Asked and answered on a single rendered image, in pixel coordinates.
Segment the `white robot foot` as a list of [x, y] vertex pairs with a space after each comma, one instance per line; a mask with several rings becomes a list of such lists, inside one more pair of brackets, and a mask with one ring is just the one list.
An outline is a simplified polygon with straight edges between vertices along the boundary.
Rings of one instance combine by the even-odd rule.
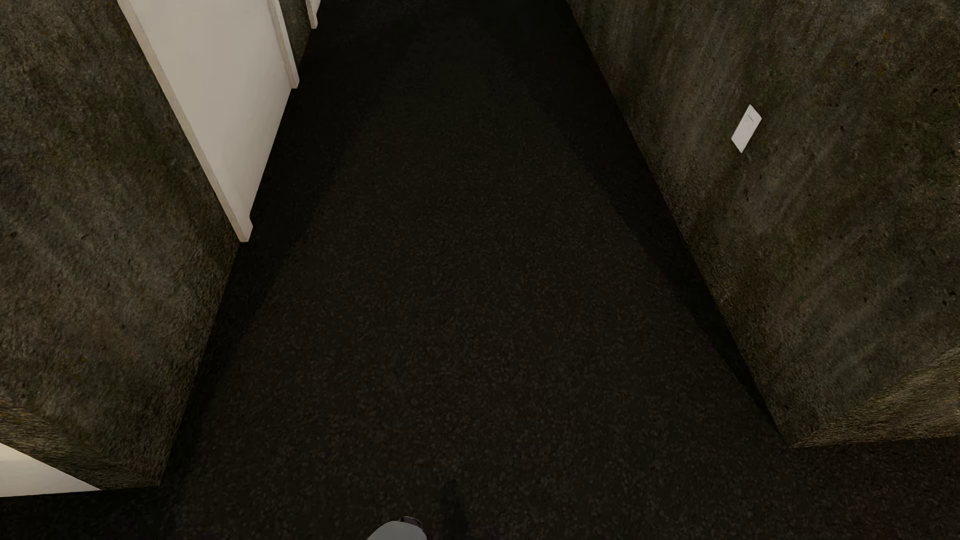
[[420, 520], [402, 516], [398, 520], [387, 521], [369, 534], [366, 540], [429, 540]]

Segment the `white door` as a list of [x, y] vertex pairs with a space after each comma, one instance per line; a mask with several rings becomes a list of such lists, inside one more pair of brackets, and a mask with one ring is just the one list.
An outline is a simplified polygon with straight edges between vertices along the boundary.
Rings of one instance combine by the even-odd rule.
[[116, 0], [241, 242], [299, 73], [281, 0]]

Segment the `white door panel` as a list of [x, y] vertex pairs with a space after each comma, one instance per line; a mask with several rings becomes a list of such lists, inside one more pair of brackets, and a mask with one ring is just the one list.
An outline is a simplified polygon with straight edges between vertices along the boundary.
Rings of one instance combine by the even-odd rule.
[[15, 448], [0, 444], [0, 498], [98, 490]]

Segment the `white wall light switch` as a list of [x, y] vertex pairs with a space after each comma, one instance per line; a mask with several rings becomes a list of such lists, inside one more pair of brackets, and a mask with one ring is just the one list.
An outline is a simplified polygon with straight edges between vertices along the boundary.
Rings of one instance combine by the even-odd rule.
[[762, 122], [762, 115], [752, 105], [748, 104], [733, 134], [730, 136], [736, 150], [743, 154], [747, 145]]

